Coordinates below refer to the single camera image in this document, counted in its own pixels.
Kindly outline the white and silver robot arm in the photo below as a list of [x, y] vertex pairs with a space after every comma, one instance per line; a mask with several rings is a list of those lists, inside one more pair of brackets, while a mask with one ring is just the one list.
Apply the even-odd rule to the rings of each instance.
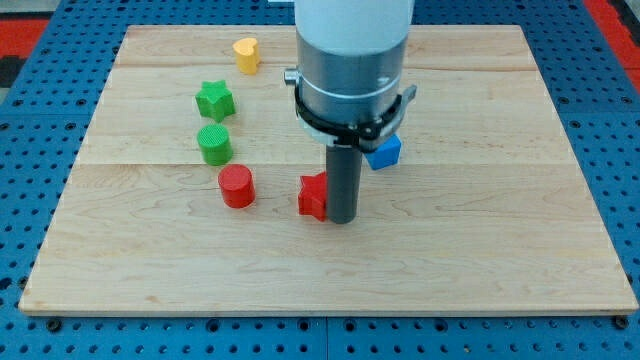
[[297, 118], [329, 147], [375, 151], [403, 121], [399, 88], [413, 0], [296, 0], [298, 64], [284, 73]]

